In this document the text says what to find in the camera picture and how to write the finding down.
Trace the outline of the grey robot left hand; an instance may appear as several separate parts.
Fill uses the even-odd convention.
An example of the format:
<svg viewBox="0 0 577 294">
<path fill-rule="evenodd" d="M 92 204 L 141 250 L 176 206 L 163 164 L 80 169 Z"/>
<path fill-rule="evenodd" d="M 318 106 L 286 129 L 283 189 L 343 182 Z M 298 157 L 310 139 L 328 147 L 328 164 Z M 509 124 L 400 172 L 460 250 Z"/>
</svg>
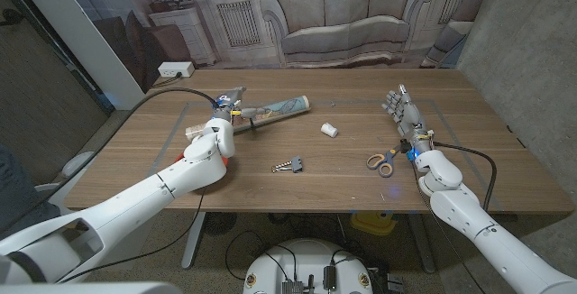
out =
<svg viewBox="0 0 577 294">
<path fill-rule="evenodd" d="M 264 115 L 270 112 L 268 108 L 264 107 L 240 108 L 245 91 L 246 87 L 244 86 L 234 87 L 218 96 L 215 99 L 216 108 L 213 110 L 212 118 L 224 119 L 231 123 L 235 116 L 252 120 L 257 115 Z"/>
</svg>

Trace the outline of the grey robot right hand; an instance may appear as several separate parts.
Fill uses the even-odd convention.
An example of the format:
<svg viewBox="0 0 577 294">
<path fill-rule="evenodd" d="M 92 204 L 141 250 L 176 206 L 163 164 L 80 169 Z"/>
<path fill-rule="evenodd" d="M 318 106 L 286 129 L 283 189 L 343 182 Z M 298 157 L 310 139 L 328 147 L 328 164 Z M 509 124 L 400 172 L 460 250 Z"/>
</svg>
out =
<svg viewBox="0 0 577 294">
<path fill-rule="evenodd" d="M 411 100 L 403 84 L 398 86 L 398 91 L 391 90 L 381 106 L 392 117 L 398 133 L 410 143 L 416 156 L 433 149 L 433 136 L 426 128 L 425 117 Z"/>
</svg>

